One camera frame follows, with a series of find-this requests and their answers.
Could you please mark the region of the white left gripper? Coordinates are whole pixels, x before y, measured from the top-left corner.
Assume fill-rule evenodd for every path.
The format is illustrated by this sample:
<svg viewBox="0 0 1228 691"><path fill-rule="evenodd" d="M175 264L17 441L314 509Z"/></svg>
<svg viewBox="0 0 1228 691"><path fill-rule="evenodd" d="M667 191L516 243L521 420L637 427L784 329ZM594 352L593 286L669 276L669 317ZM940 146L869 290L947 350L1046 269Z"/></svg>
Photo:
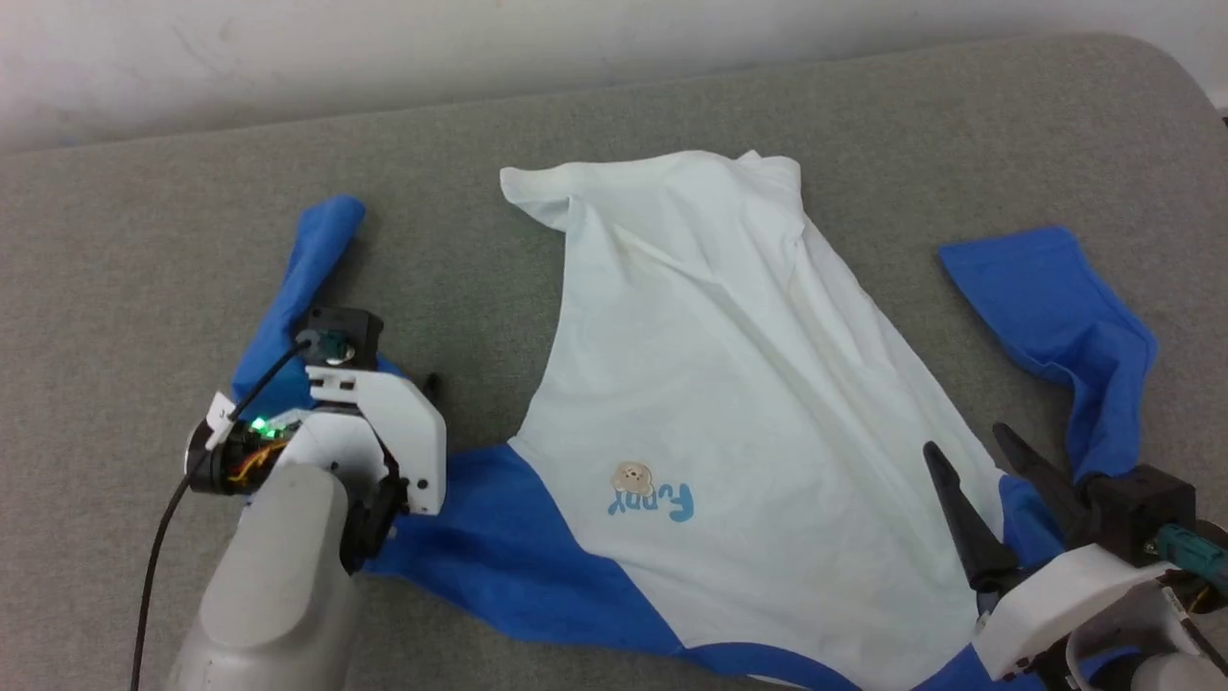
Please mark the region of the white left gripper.
<svg viewBox="0 0 1228 691"><path fill-rule="evenodd" d="M338 477L350 500L368 504L383 477L408 481L413 514L438 515L446 500L446 421L438 403L441 377L430 372L424 393L395 373L309 367L307 412L281 466L316 466Z"/></svg>

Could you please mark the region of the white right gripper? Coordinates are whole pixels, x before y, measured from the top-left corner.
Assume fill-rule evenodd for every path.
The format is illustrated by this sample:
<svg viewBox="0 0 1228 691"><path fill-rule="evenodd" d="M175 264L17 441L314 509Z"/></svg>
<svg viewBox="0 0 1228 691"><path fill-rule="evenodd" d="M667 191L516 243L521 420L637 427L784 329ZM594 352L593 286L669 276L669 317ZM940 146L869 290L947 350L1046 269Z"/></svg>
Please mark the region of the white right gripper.
<svg viewBox="0 0 1228 691"><path fill-rule="evenodd" d="M1019 573L1016 555L970 503L939 446L925 443L923 460L969 585L1013 587L992 612L980 617L973 637L973 649L989 677L1034 674L1047 682L1089 682L1086 664L1106 653L1124 648L1158 655L1176 652L1178 603L1160 583L1170 565L1132 567L1090 545L1093 512L1070 473L1045 459L1009 425L996 421L992 433L1009 469L1038 491L1062 546L1077 550L1052 558L1013 587Z"/></svg>

